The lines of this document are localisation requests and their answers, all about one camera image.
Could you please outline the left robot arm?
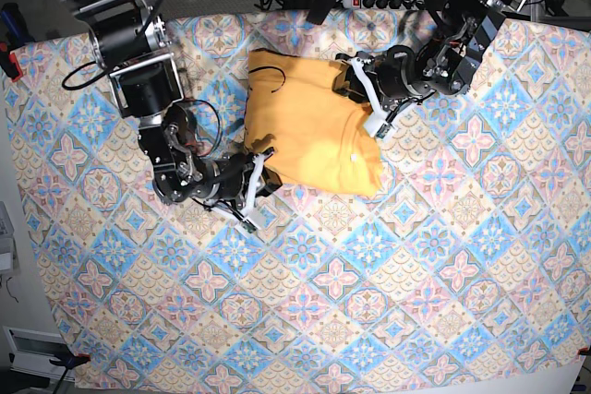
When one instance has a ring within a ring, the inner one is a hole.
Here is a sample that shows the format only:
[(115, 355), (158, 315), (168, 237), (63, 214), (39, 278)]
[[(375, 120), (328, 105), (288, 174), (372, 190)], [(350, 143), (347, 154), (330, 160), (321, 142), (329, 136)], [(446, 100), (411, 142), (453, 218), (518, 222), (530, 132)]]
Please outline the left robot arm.
[(371, 55), (338, 54), (343, 65), (333, 81), (335, 93), (370, 106), (363, 123), (374, 138), (392, 134), (395, 119), (410, 106), (436, 94), (467, 92), (506, 19), (513, 0), (420, 0), (434, 21), (429, 40), (418, 50), (402, 44)]

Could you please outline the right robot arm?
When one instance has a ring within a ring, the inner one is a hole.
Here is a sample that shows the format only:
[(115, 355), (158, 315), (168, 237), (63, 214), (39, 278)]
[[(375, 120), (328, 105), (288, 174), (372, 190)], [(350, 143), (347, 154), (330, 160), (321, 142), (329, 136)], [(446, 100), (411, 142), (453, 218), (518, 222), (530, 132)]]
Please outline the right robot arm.
[(197, 122), (190, 113), (159, 14), (163, 0), (66, 0), (74, 17), (89, 27), (97, 79), (108, 80), (122, 117), (139, 121), (139, 147), (153, 168), (152, 187), (166, 205), (191, 199), (252, 233), (264, 216), (257, 197), (282, 184), (264, 162), (273, 154), (200, 153)]

